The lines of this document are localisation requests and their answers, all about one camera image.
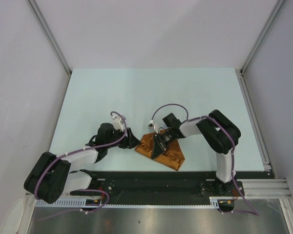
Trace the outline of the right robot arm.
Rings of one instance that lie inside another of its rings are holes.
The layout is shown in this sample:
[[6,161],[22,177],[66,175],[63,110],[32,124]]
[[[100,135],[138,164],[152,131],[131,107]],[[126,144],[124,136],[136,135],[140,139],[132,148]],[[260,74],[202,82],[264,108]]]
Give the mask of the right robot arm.
[[163,118],[167,129],[153,136],[151,158],[155,159],[169,149],[176,139],[201,134],[208,145],[216,152],[215,189],[220,195],[228,195],[233,190],[232,181],[235,177],[234,150],[241,132],[222,112],[215,109],[207,116],[180,121],[173,113]]

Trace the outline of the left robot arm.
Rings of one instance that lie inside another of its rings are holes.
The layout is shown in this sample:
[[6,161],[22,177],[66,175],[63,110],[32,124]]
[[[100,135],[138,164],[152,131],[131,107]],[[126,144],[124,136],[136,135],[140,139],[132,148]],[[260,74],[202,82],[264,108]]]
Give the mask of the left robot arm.
[[57,156],[44,152],[24,182],[24,189],[36,199],[54,203],[62,194],[83,190],[92,195],[97,192],[95,174],[83,166],[101,161],[108,149],[132,149],[140,144],[132,130],[116,129],[111,123],[100,125],[97,134],[81,150]]

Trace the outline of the orange cloth napkin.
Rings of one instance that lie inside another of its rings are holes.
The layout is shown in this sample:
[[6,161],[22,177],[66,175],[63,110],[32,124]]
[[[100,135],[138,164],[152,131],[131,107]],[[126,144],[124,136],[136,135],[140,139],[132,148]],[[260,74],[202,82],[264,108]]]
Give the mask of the orange cloth napkin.
[[151,155],[154,146],[154,135],[155,132],[143,135],[141,143],[135,148],[135,151],[153,161],[156,161],[169,168],[172,168],[175,171],[178,171],[181,168],[183,162],[185,161],[185,157],[180,148],[178,140],[175,139],[174,141],[172,141],[169,144],[169,148],[166,152],[152,159]]

